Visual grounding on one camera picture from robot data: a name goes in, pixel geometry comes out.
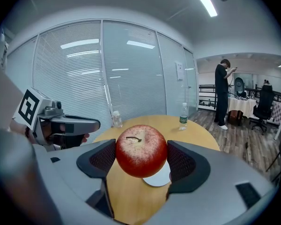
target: red apple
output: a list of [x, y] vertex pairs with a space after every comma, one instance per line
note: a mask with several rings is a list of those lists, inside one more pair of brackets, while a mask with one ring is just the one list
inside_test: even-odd
[[154, 127], [135, 125], [118, 137], [116, 158], [129, 175], [150, 177], [163, 167], [167, 159], [167, 143]]

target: round wooden table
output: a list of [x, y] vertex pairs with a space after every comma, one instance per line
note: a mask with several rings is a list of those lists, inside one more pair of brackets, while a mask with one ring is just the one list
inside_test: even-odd
[[[95, 142], [117, 139], [127, 128], [134, 125], [150, 125], [162, 133], [165, 140], [192, 143], [205, 148], [220, 150], [212, 135], [192, 121], [185, 130], [179, 130], [179, 117], [153, 115], [138, 117], [123, 122], [123, 127], [112, 127], [99, 135]], [[114, 161], [108, 175], [107, 187], [115, 219], [127, 224], [142, 224], [165, 203], [170, 183], [163, 187], [151, 187], [143, 179], [125, 173]]]

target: glass wall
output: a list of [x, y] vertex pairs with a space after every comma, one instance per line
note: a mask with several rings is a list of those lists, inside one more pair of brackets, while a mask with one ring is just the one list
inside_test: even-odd
[[112, 109], [123, 120], [166, 114], [163, 66], [156, 33], [104, 22], [104, 62]]
[[196, 72], [192, 53], [178, 42], [117, 21], [48, 30], [13, 51], [7, 64], [22, 92], [33, 86], [61, 101], [66, 113], [100, 120], [89, 142], [111, 127], [115, 110], [123, 120], [179, 116], [186, 102], [190, 115], [198, 102]]
[[45, 32], [39, 36], [34, 58], [36, 89], [61, 101], [68, 114], [100, 120], [101, 128], [90, 134], [88, 142], [111, 127], [100, 30], [100, 22], [83, 22]]
[[188, 103], [188, 83], [183, 46], [158, 34], [163, 61], [167, 115], [180, 116], [182, 103]]

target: bottle cap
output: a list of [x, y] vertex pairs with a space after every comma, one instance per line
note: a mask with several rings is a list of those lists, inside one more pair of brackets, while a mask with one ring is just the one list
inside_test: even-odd
[[112, 115], [115, 116], [115, 117], [118, 117], [120, 115], [120, 112], [119, 111], [113, 111]]

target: person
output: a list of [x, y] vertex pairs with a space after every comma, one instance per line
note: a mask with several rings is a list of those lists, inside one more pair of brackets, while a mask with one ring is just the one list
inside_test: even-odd
[[214, 122], [218, 122], [221, 129], [227, 130], [225, 125], [225, 116], [228, 109], [228, 80], [227, 78], [236, 71], [232, 68], [229, 72], [226, 69], [230, 68], [230, 62], [223, 59], [215, 69], [215, 92], [217, 95], [217, 105]]

